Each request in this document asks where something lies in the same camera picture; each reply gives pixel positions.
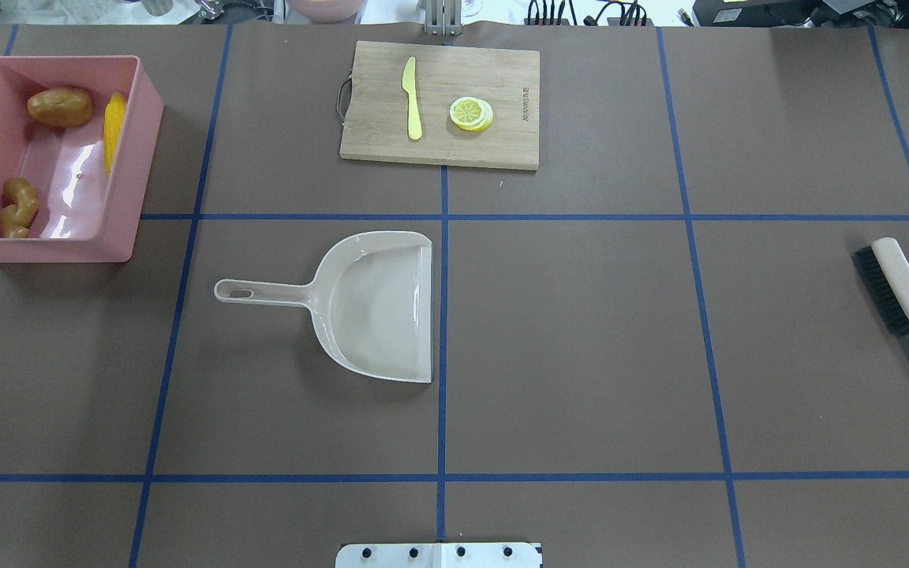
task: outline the brush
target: brush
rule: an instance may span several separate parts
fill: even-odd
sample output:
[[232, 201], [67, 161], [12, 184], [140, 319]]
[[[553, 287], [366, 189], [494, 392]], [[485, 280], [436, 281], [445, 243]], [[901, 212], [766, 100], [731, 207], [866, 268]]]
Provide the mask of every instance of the brush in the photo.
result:
[[855, 252], [855, 266], [890, 334], [909, 334], [909, 263], [895, 238]]

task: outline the yellow corn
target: yellow corn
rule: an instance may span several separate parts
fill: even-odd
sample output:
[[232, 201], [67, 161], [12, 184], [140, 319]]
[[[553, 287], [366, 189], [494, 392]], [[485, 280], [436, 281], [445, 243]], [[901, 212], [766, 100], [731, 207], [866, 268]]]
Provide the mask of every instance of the yellow corn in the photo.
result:
[[111, 95], [111, 102], [104, 109], [104, 169], [111, 175], [114, 151], [118, 148], [118, 137], [122, 134], [125, 119], [125, 97], [121, 93]]

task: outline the black bristle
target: black bristle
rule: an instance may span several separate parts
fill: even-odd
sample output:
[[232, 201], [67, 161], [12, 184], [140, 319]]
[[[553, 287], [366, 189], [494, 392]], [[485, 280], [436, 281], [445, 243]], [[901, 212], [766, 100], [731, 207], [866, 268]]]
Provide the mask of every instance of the black bristle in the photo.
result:
[[862, 275], [865, 287], [869, 289], [869, 295], [872, 296], [872, 302], [879, 310], [879, 316], [886, 323], [890, 334], [902, 335], [909, 334], [909, 319], [903, 312], [903, 307], [893, 293], [893, 288], [888, 283], [886, 275], [883, 274], [883, 267], [879, 266], [879, 259], [876, 258], [876, 252], [872, 247], [862, 248], [861, 251], [855, 252], [855, 266], [858, 273]]

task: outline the pink bowl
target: pink bowl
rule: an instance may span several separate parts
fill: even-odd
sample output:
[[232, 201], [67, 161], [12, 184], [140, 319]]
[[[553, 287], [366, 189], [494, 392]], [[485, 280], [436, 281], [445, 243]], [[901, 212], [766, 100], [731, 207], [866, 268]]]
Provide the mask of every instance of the pink bowl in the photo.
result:
[[367, 0], [286, 0], [286, 3], [310, 21], [332, 23], [356, 14]]
[[[26, 99], [75, 85], [93, 95], [90, 122], [53, 129], [35, 122]], [[122, 136], [104, 173], [104, 108], [125, 95]], [[29, 238], [0, 238], [0, 263], [124, 262], [136, 242], [163, 101], [132, 55], [0, 57], [2, 183], [23, 177], [40, 200]]]

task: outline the white bracket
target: white bracket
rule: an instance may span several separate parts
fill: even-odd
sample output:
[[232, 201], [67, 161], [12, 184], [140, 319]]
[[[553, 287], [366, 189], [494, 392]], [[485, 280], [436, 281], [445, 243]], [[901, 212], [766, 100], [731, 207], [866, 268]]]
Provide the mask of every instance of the white bracket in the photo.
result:
[[539, 543], [346, 545], [335, 568], [542, 568]]
[[419, 4], [426, 10], [427, 36], [462, 35], [462, 0], [420, 0]]

